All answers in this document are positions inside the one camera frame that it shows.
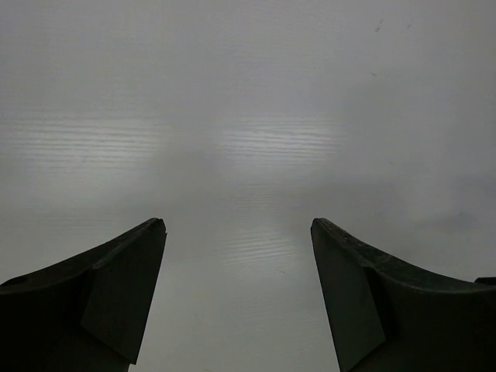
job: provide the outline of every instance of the small stain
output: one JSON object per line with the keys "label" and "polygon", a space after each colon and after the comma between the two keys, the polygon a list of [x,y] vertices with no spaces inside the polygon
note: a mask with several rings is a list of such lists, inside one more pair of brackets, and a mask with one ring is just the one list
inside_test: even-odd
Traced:
{"label": "small stain", "polygon": [[382,25],[382,22],[384,22],[383,19],[380,20],[379,22],[379,26],[377,26],[377,28],[375,29],[375,32],[378,33],[379,31],[381,31],[381,25]]}

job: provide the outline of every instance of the gray surface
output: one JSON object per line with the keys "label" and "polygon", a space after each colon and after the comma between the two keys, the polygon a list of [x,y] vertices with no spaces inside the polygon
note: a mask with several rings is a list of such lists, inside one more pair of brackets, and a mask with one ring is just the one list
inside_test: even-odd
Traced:
{"label": "gray surface", "polygon": [[492,0],[0,5],[0,280],[152,216],[142,371],[337,370],[325,216],[496,273]]}

